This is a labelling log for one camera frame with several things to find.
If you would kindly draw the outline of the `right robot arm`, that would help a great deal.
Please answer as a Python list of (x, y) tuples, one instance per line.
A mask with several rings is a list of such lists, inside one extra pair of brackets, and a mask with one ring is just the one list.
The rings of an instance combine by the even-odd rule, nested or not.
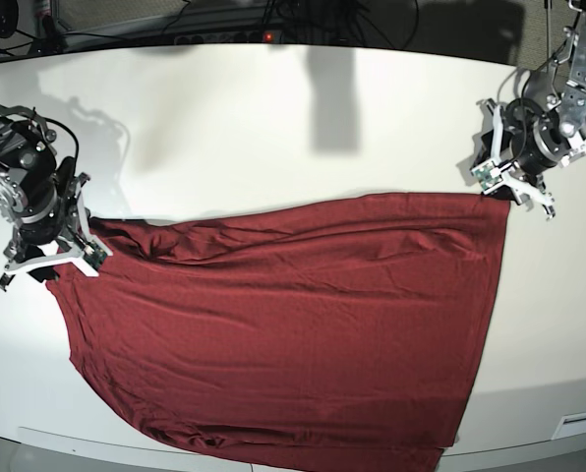
[(0, 277), (5, 291), (15, 276), (27, 274), (38, 282), (56, 280), (57, 266), (72, 264), (96, 277), (112, 251), (90, 232), (76, 155), (57, 159), (53, 144), (56, 120), (24, 106), (0, 104), (0, 211), (12, 224)]

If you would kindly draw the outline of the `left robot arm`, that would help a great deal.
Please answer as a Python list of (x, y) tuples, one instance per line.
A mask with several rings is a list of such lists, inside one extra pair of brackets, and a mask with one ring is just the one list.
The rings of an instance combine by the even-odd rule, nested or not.
[(586, 156), (586, 1), (568, 6), (576, 17), (563, 43), (549, 48), (518, 95), (485, 101), (493, 127), (470, 167), (483, 196), (536, 204), (547, 218), (556, 210), (545, 173)]

